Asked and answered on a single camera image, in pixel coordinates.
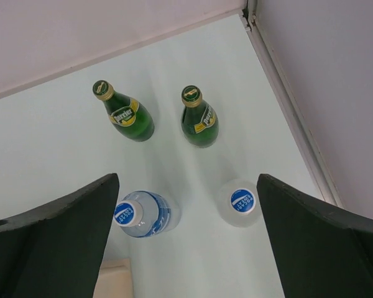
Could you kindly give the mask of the Pocari Sweat bottle labelled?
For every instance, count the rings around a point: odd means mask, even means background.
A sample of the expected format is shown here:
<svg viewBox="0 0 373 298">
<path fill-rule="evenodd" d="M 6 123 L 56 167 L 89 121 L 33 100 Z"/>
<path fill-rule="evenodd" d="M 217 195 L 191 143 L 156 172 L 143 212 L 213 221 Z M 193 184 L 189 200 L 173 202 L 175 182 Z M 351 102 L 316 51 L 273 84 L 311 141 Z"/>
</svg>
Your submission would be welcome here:
<svg viewBox="0 0 373 298">
<path fill-rule="evenodd" d="M 113 219 L 123 232 L 147 238 L 174 229 L 181 219 L 178 204 L 149 191 L 134 191 L 118 202 Z"/>
</svg>

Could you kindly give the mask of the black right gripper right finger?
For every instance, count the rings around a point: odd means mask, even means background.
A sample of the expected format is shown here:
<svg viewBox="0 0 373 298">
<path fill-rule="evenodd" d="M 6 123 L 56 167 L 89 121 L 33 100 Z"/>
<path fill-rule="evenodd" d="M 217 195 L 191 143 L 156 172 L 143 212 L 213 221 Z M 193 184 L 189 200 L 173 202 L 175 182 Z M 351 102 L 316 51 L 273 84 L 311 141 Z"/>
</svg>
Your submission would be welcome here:
<svg viewBox="0 0 373 298">
<path fill-rule="evenodd" d="M 373 220 L 260 174 L 257 192 L 285 297 L 373 297 Z"/>
</svg>

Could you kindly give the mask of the Pocari Sweat bottle clear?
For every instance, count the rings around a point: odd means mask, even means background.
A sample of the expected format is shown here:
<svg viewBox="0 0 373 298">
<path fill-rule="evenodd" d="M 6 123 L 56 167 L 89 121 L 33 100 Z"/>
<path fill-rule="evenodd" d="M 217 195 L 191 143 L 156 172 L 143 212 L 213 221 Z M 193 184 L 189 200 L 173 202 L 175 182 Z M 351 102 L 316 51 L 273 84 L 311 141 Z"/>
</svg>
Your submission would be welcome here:
<svg viewBox="0 0 373 298">
<path fill-rule="evenodd" d="M 233 179 L 219 190 L 216 206 L 221 218 L 234 227 L 250 227 L 262 215 L 256 185 Z"/>
</svg>

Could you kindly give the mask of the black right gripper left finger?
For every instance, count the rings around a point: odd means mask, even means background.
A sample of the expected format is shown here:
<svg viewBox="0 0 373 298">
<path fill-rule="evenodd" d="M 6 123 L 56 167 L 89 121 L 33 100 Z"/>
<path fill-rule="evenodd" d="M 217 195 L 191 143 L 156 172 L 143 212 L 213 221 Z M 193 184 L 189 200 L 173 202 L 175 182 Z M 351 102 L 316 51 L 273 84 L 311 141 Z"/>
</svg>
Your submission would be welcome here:
<svg viewBox="0 0 373 298">
<path fill-rule="evenodd" d="M 0 220 L 0 297 L 92 297 L 119 178 Z"/>
</svg>

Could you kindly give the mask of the beige canvas tote bag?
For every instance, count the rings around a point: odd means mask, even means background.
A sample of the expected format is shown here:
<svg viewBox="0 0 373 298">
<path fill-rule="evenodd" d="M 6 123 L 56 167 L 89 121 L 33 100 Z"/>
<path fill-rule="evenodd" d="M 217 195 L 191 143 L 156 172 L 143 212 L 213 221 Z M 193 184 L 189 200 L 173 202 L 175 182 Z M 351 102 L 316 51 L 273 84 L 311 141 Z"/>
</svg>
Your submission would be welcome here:
<svg viewBox="0 0 373 298">
<path fill-rule="evenodd" d="M 93 297 L 134 297 L 129 258 L 102 262 Z"/>
</svg>

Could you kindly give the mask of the green Perrier bottle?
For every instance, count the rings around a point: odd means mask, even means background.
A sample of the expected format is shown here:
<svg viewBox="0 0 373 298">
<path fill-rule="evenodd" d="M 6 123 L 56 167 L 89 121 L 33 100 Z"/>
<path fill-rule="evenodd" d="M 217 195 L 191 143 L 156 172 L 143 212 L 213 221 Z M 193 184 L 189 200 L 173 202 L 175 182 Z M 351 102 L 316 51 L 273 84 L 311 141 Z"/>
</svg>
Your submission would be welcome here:
<svg viewBox="0 0 373 298">
<path fill-rule="evenodd" d="M 219 121 L 215 110 L 203 99 L 199 87 L 185 86 L 181 92 L 184 109 L 181 128 L 185 138 L 194 146 L 211 146 L 219 134 Z"/>
<path fill-rule="evenodd" d="M 153 135 L 153 118 L 138 100 L 115 91 L 105 80 L 95 82 L 92 90 L 104 104 L 110 122 L 123 136 L 135 142 L 144 142 Z"/>
</svg>

